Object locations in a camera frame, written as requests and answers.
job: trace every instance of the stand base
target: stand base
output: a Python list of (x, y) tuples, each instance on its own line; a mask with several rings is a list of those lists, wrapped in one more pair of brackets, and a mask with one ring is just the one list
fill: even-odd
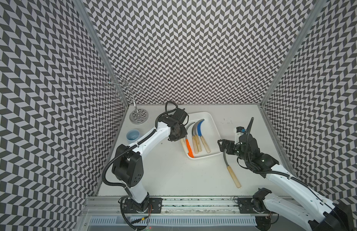
[[(147, 203), (147, 208), (151, 213), (160, 213), (162, 210), (162, 198), (149, 198)], [(134, 201), (132, 199), (126, 199), (125, 207), (123, 208), (124, 213), (148, 213), (148, 211), (137, 211), (136, 207), (133, 205)]]
[(136, 109), (130, 114), (130, 121), (134, 124), (144, 123), (148, 119), (148, 112), (145, 109)]

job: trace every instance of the black cable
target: black cable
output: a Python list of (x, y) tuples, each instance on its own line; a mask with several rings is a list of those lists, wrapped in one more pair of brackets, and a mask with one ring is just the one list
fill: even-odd
[(328, 204), (326, 204), (326, 203), (324, 203), (324, 204), (327, 205), (332, 211), (334, 211), (334, 213), (338, 216), (338, 219), (339, 219), (340, 224), (343, 224), (343, 225), (344, 225), (344, 228), (345, 228), (347, 231), (349, 231), (349, 229), (347, 228), (347, 226), (345, 225), (345, 223), (342, 222), (342, 219), (340, 218), (340, 216), (338, 215), (338, 213), (335, 212), (335, 210), (333, 210), (333, 208), (331, 208)]
[(186, 124), (189, 123), (189, 115), (187, 115), (187, 122), (184, 124), (184, 126), (186, 126)]
[(280, 216), (280, 215), (277, 214), (277, 219), (276, 219), (274, 222), (272, 222), (271, 225), (273, 225), (274, 223), (276, 223), (276, 222), (278, 221), (279, 216)]
[(252, 172), (254, 171), (260, 171), (261, 168), (257, 165), (257, 164), (254, 164), (252, 161), (251, 161), (251, 158), (250, 158), (250, 153), (248, 153), (248, 149), (249, 149), (249, 136), (250, 136), (250, 131), (252, 129), (252, 124), (253, 124), (253, 120), (254, 120), (254, 117), (252, 117), (250, 119), (250, 122), (249, 122), (249, 125), (246, 129), (246, 145), (245, 145), (245, 152), (244, 152), (244, 162), (245, 162), (245, 165), (248, 169), (250, 169)]
[(271, 216), (269, 216), (269, 218), (270, 218), (270, 222), (269, 222), (269, 224), (268, 224), (268, 227), (265, 227), (264, 229), (261, 228), (261, 227), (258, 227), (258, 225), (255, 226), (255, 227), (256, 227), (258, 230), (260, 230), (260, 231), (268, 231), (268, 230), (271, 228), (271, 222), (272, 222)]
[(304, 183), (303, 181), (299, 180), (298, 178), (295, 178), (295, 177), (293, 177), (293, 176), (290, 177), (290, 175), (287, 174), (287, 173), (283, 173), (283, 172), (279, 172), (279, 171), (273, 171), (273, 170), (271, 170), (271, 171), (261, 171), (261, 172), (259, 172), (259, 171), (254, 171), (254, 173), (256, 173), (256, 174), (276, 174), (276, 175), (284, 176), (284, 177), (286, 177), (286, 178), (290, 178), (290, 179), (292, 179), (292, 180), (298, 182), (299, 184), (303, 185), (303, 186), (306, 187), (307, 189), (309, 189), (309, 191), (311, 191), (311, 193), (313, 193), (313, 195), (314, 195), (317, 199), (319, 199), (320, 201), (322, 201), (322, 200), (312, 191), (312, 189), (309, 187), (309, 185), (307, 185), (307, 184)]
[(167, 111), (167, 106), (168, 106), (168, 104), (173, 104), (173, 105), (175, 105), (176, 106), (176, 108), (178, 108), (178, 105), (175, 103), (175, 102), (173, 102), (173, 101), (167, 101), (166, 102), (166, 105), (165, 105), (165, 107), (164, 107), (164, 109)]
[[(175, 109), (173, 110), (170, 110), (170, 111), (167, 111), (167, 106), (168, 104), (173, 104), (176, 106)], [(175, 102), (172, 102), (172, 101), (167, 101), (166, 102), (166, 105), (165, 105), (165, 112), (163, 112), (162, 114), (158, 115), (158, 117), (156, 118), (156, 121), (155, 121), (155, 129), (147, 136), (145, 137), (144, 139), (142, 139), (141, 141), (139, 141), (137, 143), (137, 145), (134, 145), (132, 147), (129, 147), (128, 149), (124, 150), (122, 153), (120, 153), (120, 155), (117, 155), (115, 156), (103, 169), (103, 172), (102, 172), (102, 181), (104, 184), (108, 185), (108, 186), (121, 186), (123, 188), (126, 187), (125, 184), (123, 183), (116, 183), (116, 182), (109, 182), (107, 179), (106, 179), (106, 173), (107, 173), (107, 170), (110, 168), (110, 166), (113, 164), (113, 162), (119, 158), (120, 156), (122, 155), (125, 155), (125, 154), (128, 154), (130, 151), (132, 151), (133, 149), (137, 148), (139, 145), (141, 145), (142, 143), (144, 143), (147, 139), (149, 139), (151, 136), (153, 136), (153, 134), (157, 131), (157, 127), (158, 127), (158, 120), (159, 118), (162, 116), (162, 115), (165, 115), (165, 114), (168, 114), (168, 113), (171, 113), (171, 112), (174, 112), (176, 111), (176, 109), (178, 108), (177, 104)]]
[(123, 217), (123, 219), (125, 220), (125, 222), (126, 222), (131, 228), (133, 228), (134, 230), (141, 231), (141, 230), (145, 229), (146, 226), (142, 226), (142, 227), (141, 227), (141, 226), (139, 226), (139, 227), (133, 226), (133, 225), (130, 223), (130, 221), (127, 220), (126, 215), (125, 215), (125, 213), (124, 213), (124, 211), (123, 211), (123, 200), (124, 200), (124, 199), (127, 199), (127, 198), (128, 198), (128, 196), (124, 196), (124, 197), (121, 197), (120, 200), (118, 201), (119, 204), (120, 204), (120, 209), (121, 209), (122, 217)]
[(239, 163), (239, 159), (240, 159), (240, 157), (238, 157), (238, 158), (237, 158), (237, 160), (236, 160), (236, 161), (237, 161), (237, 164), (238, 164), (240, 167), (242, 167), (243, 169), (248, 169), (248, 168), (243, 167), (243, 166), (241, 166), (241, 165), (240, 165), (240, 163)]
[(237, 201), (235, 201), (235, 197), (237, 197), (237, 198), (240, 198), (240, 197), (234, 196), (234, 197), (232, 198), (232, 200), (233, 200), (235, 203), (237, 203)]

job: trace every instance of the wooden handle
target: wooden handle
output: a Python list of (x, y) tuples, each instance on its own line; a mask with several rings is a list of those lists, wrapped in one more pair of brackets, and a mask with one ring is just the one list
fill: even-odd
[(211, 153), (211, 150), (209, 149), (209, 146), (208, 146), (207, 142), (205, 141), (204, 137), (201, 136), (200, 139), (202, 140), (204, 148), (207, 151), (207, 153)]
[(182, 147), (184, 148), (185, 153), (189, 153), (189, 150), (187, 149), (186, 142), (184, 138), (180, 139)]
[(191, 147), (190, 147), (189, 140), (186, 140), (186, 145), (187, 145), (187, 149), (189, 150), (189, 156), (191, 158), (194, 158), (194, 155), (192, 154), (192, 150), (191, 150)]
[(195, 135), (195, 140), (196, 140), (196, 144), (198, 146), (198, 152), (201, 152), (201, 145), (200, 145), (200, 140), (199, 140), (199, 136)]
[(240, 188), (240, 187), (241, 187), (241, 184), (240, 184), (240, 182), (237, 180), (236, 175), (235, 175), (235, 173), (233, 173), (231, 167), (230, 167), (230, 166), (227, 166), (227, 170), (228, 170), (228, 172), (230, 173), (230, 175), (231, 175), (231, 177), (232, 177), (232, 179), (233, 179), (233, 182), (235, 183), (236, 187), (237, 187), (237, 188)]
[(195, 136), (192, 136), (192, 144), (194, 145), (194, 152), (195, 152), (195, 154), (198, 154), (198, 146), (197, 146), (197, 144), (196, 144)]

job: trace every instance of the orange handle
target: orange handle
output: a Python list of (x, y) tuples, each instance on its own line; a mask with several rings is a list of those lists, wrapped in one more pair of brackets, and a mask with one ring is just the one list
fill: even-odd
[(186, 145), (187, 145), (187, 149), (189, 149), (189, 156), (191, 158), (194, 158), (194, 155), (192, 154), (192, 150), (191, 150), (191, 147), (190, 147), (190, 144), (189, 144), (189, 140), (186, 139)]

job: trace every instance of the blue cup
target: blue cup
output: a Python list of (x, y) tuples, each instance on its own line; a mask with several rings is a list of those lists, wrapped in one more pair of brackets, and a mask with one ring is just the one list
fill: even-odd
[(133, 143), (140, 138), (140, 132), (136, 129), (130, 130), (126, 135), (128, 143)]

